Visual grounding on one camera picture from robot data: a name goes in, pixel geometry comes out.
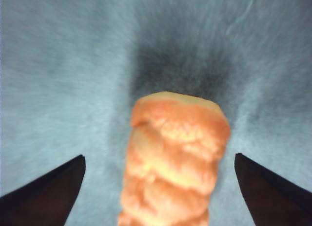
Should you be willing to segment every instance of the blue cloth background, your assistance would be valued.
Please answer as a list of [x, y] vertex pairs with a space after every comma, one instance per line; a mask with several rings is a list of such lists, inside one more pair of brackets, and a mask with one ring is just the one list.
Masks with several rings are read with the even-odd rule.
[[114, 226], [134, 102], [218, 103], [210, 226], [249, 226], [234, 155], [312, 191], [312, 0], [1, 0], [1, 194], [78, 154], [67, 226]]

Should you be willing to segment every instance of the fuzzy fabric surface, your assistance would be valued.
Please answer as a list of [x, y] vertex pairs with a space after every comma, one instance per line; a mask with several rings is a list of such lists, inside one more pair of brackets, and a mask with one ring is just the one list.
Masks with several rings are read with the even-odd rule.
[[241, 152], [312, 191], [312, 0], [1, 0], [1, 195], [78, 154], [67, 226], [114, 226], [134, 102], [219, 104], [232, 136], [210, 226], [253, 220]]

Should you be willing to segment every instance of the light blue fabric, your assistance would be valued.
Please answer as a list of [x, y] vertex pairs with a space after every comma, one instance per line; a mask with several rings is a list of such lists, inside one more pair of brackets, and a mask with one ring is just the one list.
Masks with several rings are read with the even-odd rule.
[[249, 226], [234, 155], [312, 191], [312, 0], [2, 0], [1, 194], [78, 154], [67, 226], [114, 226], [131, 107], [173, 91], [232, 127], [210, 226]]

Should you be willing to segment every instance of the orange snack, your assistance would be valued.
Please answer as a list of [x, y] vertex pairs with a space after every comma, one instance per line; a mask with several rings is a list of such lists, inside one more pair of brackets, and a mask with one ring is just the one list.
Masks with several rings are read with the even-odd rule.
[[159, 92], [132, 112], [118, 226], [207, 226], [230, 126], [215, 103]]

